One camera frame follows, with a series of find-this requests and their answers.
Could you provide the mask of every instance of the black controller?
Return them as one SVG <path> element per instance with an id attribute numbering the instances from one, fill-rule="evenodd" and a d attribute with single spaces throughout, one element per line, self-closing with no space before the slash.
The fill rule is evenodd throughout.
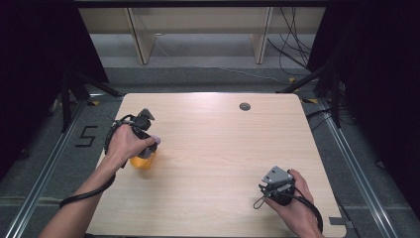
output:
<path id="1" fill-rule="evenodd" d="M 266 185 L 259 184 L 263 196 L 280 205 L 288 205 L 294 194 L 294 178 L 288 172 L 275 166 L 262 178 Z"/>

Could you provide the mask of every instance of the human forearm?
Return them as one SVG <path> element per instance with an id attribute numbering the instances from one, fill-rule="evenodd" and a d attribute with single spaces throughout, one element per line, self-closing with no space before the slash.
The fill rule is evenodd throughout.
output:
<path id="1" fill-rule="evenodd" d="M 115 158 L 105 157 L 98 168 L 74 193 L 83 194 L 105 184 L 119 169 Z M 64 206 L 49 222 L 40 237 L 83 237 L 102 193 Z"/>

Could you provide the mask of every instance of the wrist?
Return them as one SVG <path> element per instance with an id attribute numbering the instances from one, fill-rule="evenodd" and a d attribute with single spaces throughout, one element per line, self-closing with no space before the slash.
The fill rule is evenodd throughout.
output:
<path id="1" fill-rule="evenodd" d="M 107 155 L 102 159 L 102 162 L 96 168 L 96 171 L 100 171 L 101 174 L 111 177 L 122 167 L 121 161 L 121 159 L 115 156 Z"/>

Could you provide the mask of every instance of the floor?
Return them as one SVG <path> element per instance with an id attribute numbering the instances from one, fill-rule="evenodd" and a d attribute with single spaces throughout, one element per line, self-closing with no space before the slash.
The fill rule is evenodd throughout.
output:
<path id="1" fill-rule="evenodd" d="M 282 47 L 279 35 L 269 38 Z M 147 65 L 138 64 L 129 35 L 92 35 L 92 40 L 110 85 L 124 92 L 274 93 L 289 85 L 289 79 L 298 80 L 308 73 L 287 57 L 280 58 L 271 45 L 267 45 L 263 64 L 256 64 L 246 35 L 160 35 Z M 302 35 L 299 40 L 310 48 L 314 37 Z M 289 47 L 285 50 L 304 62 L 299 52 Z M 316 99 L 312 93 L 315 84 L 316 80 L 294 92 L 304 99 L 302 107 L 306 114 L 329 106 L 328 97 L 311 102 Z M 17 161 L 1 181 L 0 235 L 6 235 L 16 217 L 23 217 L 26 222 L 16 224 L 24 228 L 19 236 L 36 236 L 57 211 L 60 200 L 71 194 L 95 168 L 121 98 L 102 96 L 93 87 L 89 91 L 99 104 L 74 106 L 75 123 L 68 136 L 60 133 L 62 116 L 58 106 L 28 145 L 30 156 Z M 343 204 L 343 217 L 348 213 L 346 220 L 353 221 L 348 223 L 346 237 L 358 237 L 358 234 L 360 237 L 419 237 L 419 220 L 386 169 L 375 164 L 375 152 L 347 110 L 344 99 L 340 107 L 341 129 L 335 128 L 329 113 L 316 114 L 308 123 L 333 192 Z M 95 136 L 92 146 L 76 147 L 86 143 L 80 139 L 86 126 L 95 126 L 86 131 Z M 340 140 L 347 146 L 340 147 Z M 57 142 L 63 142 L 64 146 L 57 148 Z M 50 165 L 51 173 L 42 182 L 39 177 L 46 173 L 45 165 Z M 39 194 L 34 195 L 34 205 L 26 210 L 29 212 L 22 214 L 21 208 L 30 200 L 27 197 L 34 194 L 34 184 L 40 184 L 34 189 Z"/>

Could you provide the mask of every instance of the gray carpet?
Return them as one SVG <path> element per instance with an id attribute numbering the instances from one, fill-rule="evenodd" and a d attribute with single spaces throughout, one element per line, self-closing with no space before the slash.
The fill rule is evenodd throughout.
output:
<path id="1" fill-rule="evenodd" d="M 220 68 L 106 68 L 111 81 L 110 85 L 122 92 L 246 91 L 274 93 L 286 87 L 290 78 L 290 75 L 279 69 L 242 68 L 240 70 L 263 77 L 273 77 L 278 81 L 256 78 Z M 294 69 L 294 73 L 305 73 L 305 71 Z M 314 85 L 315 82 L 310 83 L 299 89 L 296 94 L 304 99 L 314 98 L 312 94 Z M 88 88 L 91 93 L 101 93 L 96 88 L 90 86 Z M 23 237 L 35 237 L 57 211 L 58 202 L 71 194 L 94 170 L 97 158 L 103 148 L 106 133 L 120 104 L 120 100 L 103 99 L 97 106 L 84 108 Z M 320 109 L 318 104 L 303 103 L 302 106 L 306 114 Z M 12 170 L 0 183 L 0 214 L 2 214 L 0 216 L 0 234 L 4 234 L 7 230 L 8 224 L 16 215 L 23 198 L 29 193 L 53 149 L 61 129 L 60 113 L 58 107 L 53 116 L 47 118 L 29 146 L 28 150 L 31 156 L 15 163 Z M 390 176 L 384 169 L 374 164 L 375 153 L 371 150 L 363 132 L 358 129 L 357 122 L 353 120 L 348 111 L 343 110 L 341 114 L 342 130 L 359 163 L 363 166 L 374 191 L 391 217 L 393 225 L 401 237 L 418 237 L 420 234 L 418 219 Z M 379 229 L 324 121 L 324 116 L 321 114 L 314 116 L 309 125 L 313 129 L 313 136 L 333 192 L 344 203 L 362 237 L 380 237 Z M 77 148 L 76 145 L 88 143 L 86 139 L 80 139 L 85 126 L 97 126 L 97 128 L 86 131 L 87 135 L 95 136 L 95 139 L 92 147 Z M 357 237 L 355 230 L 348 229 L 346 237 Z"/>

